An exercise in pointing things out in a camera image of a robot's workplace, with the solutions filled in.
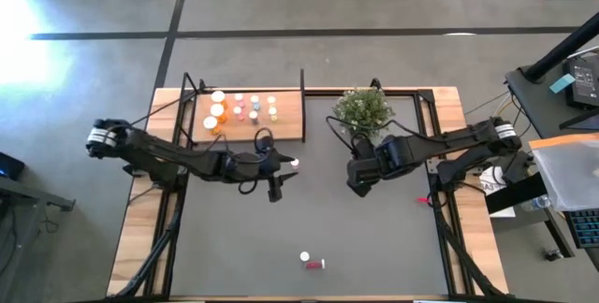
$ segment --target colorful bottle cap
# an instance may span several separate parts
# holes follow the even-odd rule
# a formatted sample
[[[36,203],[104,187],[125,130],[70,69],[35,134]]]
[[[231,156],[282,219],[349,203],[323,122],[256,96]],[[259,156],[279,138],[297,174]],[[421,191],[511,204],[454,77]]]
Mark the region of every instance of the colorful bottle cap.
[[[221,91],[216,91],[212,93],[212,102],[221,103],[223,101],[225,101],[225,93]]]
[[[225,107],[221,104],[215,104],[210,107],[210,114],[214,117],[221,117],[225,112]]]
[[[218,121],[216,121],[216,117],[208,116],[204,119],[204,127],[206,130],[212,130],[216,127]]]

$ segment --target potted plant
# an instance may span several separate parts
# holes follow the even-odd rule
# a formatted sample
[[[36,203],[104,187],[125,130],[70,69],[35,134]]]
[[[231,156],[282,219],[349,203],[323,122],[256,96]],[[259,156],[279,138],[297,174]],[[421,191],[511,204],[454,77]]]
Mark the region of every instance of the potted plant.
[[[391,116],[395,116],[385,99],[385,93],[376,87],[354,88],[343,92],[343,96],[333,107],[333,113],[338,119],[348,123],[342,123],[342,126],[352,136],[362,133],[369,139],[377,137],[379,130],[363,129],[357,125],[375,128],[388,121]]]

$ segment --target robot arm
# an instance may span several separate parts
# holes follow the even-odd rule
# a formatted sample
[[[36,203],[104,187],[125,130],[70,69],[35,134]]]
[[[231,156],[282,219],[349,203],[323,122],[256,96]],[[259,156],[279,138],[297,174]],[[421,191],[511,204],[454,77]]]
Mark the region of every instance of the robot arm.
[[[498,117],[435,137],[389,135],[376,147],[363,137],[347,164],[347,185],[359,196],[366,196],[380,180],[406,175],[432,157],[468,149],[458,159],[437,166],[439,186],[444,187],[472,166],[515,153],[520,147],[512,124]]]
[[[291,162],[294,158],[276,151],[270,136],[257,139],[255,144],[256,153],[192,151],[148,135],[124,120],[96,120],[85,147],[91,157],[118,157],[125,160],[129,163],[124,167],[127,173],[146,171],[153,182],[166,188],[175,186],[180,166],[205,181],[241,184],[267,180],[269,200],[276,202],[282,197],[283,182],[297,172],[278,177],[273,174],[281,168],[281,163]]]

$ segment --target gray floor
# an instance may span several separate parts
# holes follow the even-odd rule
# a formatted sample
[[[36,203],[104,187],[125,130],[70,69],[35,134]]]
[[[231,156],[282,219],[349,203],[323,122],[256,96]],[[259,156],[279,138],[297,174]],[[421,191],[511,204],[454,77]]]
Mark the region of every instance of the gray floor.
[[[65,302],[105,294],[131,180],[122,162],[86,157],[95,118],[135,119],[150,103],[164,40],[22,41],[28,33],[166,31],[175,0],[13,0],[0,22],[0,151],[28,166],[24,181],[77,198],[74,212],[37,238],[15,302]],[[28,7],[19,7],[28,3]],[[541,0],[186,0],[180,30],[563,26],[584,22],[595,1]],[[223,86],[452,85],[464,110],[505,90],[503,75],[528,64],[564,35],[398,36],[178,40],[166,86],[183,72]],[[467,115],[488,117],[488,105]],[[505,113],[513,119],[511,108]],[[527,122],[521,118],[517,128]],[[525,138],[534,137],[530,131]],[[510,291],[517,296],[594,301],[598,273],[585,253],[556,263],[543,225],[497,235]]]

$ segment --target small cylinder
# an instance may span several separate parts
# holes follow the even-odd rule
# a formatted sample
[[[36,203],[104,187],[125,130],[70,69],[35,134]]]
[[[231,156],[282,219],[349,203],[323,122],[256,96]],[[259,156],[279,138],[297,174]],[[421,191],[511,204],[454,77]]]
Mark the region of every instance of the small cylinder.
[[[306,262],[306,269],[324,269],[325,268],[325,259],[320,261],[311,261]]]
[[[292,161],[291,163],[291,168],[293,169],[299,169],[300,168],[300,161],[296,158],[294,161]]]
[[[216,91],[212,93],[211,98],[213,103],[220,104],[223,106],[223,108],[226,108],[225,93]]]
[[[218,127],[218,121],[213,116],[208,116],[204,119],[204,128],[214,136],[218,135],[221,132],[221,130]]]
[[[250,120],[252,124],[258,124],[258,113],[255,110],[250,111]]]
[[[220,104],[212,105],[212,107],[210,108],[210,114],[212,116],[216,117],[216,119],[218,120],[218,122],[220,124],[226,122],[225,107],[223,107],[223,105],[220,105]]]
[[[254,110],[260,110],[260,97],[258,97],[258,95],[252,95],[252,97],[250,97],[250,102],[252,102]]]
[[[237,103],[238,107],[245,107],[245,103],[243,103],[243,94],[235,94],[235,102]]]
[[[235,114],[235,117],[237,117],[237,119],[239,121],[243,121],[243,114],[241,113],[240,106],[236,106],[235,108],[233,108],[233,113]]]
[[[277,101],[277,98],[274,96],[269,96],[269,98],[267,98],[266,100],[267,100],[267,102],[269,102],[270,107],[274,107],[274,102]]]
[[[269,108],[270,120],[273,122],[277,122],[277,108],[270,107]]]

